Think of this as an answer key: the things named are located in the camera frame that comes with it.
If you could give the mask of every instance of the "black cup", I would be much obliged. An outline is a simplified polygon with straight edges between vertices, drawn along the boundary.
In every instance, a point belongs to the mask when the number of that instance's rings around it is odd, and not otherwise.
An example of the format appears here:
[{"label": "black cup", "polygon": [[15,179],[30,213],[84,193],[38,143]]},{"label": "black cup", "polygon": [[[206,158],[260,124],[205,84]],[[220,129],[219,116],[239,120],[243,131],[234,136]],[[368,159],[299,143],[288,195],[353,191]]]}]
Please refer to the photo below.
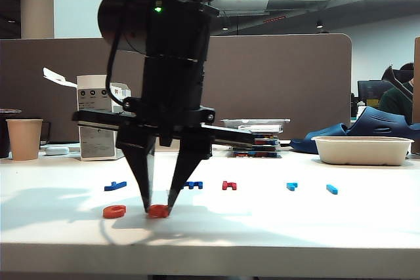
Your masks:
[{"label": "black cup", "polygon": [[6,119],[21,112],[21,110],[0,108],[0,159],[8,157],[11,150],[11,142],[9,140],[9,130],[7,129]]}]

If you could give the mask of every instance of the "beige container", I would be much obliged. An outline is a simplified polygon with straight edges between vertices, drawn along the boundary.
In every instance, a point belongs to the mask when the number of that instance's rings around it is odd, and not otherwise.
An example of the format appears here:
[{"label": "beige container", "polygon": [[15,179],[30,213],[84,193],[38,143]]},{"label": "beige container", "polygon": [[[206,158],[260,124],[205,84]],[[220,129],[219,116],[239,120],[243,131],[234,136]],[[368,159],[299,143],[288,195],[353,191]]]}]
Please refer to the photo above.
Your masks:
[{"label": "beige container", "polygon": [[321,161],[329,164],[401,165],[411,139],[397,137],[318,136],[315,140]]},{"label": "beige container", "polygon": [[17,161],[38,158],[42,119],[6,119],[12,158]]}]

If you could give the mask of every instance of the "blue shoe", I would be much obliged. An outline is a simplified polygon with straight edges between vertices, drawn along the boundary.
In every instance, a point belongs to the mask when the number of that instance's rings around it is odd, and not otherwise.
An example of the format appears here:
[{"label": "blue shoe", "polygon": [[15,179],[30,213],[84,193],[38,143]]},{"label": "blue shoe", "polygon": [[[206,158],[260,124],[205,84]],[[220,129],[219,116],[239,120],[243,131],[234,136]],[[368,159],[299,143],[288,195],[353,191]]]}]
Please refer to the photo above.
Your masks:
[{"label": "blue shoe", "polygon": [[403,115],[368,106],[350,128],[340,123],[312,131],[304,139],[292,139],[290,146],[299,152],[318,154],[315,141],[311,140],[316,136],[388,136],[416,139],[420,138],[420,123],[408,125]]}]

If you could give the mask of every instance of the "blue block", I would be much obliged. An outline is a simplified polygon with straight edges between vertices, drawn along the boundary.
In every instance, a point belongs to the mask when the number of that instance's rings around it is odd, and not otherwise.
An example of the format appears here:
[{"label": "blue block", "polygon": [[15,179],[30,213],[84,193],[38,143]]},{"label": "blue block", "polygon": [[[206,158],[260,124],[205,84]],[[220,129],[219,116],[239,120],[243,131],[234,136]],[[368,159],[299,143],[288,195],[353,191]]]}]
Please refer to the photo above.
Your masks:
[{"label": "blue block", "polygon": [[337,195],[339,193],[339,190],[332,186],[331,184],[327,184],[327,191],[332,193],[333,195]]},{"label": "blue block", "polygon": [[194,189],[194,187],[198,187],[199,190],[203,189],[203,182],[185,182],[184,186],[181,187],[181,189],[183,190],[185,186],[188,186],[189,190]]},{"label": "blue block", "polygon": [[118,184],[117,182],[111,182],[111,186],[104,186],[104,191],[117,190],[118,188],[122,188],[125,186],[127,186],[127,182],[121,182]]},{"label": "blue block", "polygon": [[287,183],[286,187],[288,188],[288,190],[290,191],[295,191],[295,188],[297,187],[297,183]]}]

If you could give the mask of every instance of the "red ring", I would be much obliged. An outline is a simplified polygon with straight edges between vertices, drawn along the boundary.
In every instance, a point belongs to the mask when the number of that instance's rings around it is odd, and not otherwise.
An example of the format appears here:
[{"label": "red ring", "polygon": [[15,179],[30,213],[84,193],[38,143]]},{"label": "red ring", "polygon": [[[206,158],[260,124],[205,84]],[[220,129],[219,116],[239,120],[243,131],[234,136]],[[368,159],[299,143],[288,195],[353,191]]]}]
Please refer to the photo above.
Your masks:
[{"label": "red ring", "polygon": [[124,205],[115,205],[104,208],[103,217],[106,219],[119,218],[125,214]]}]

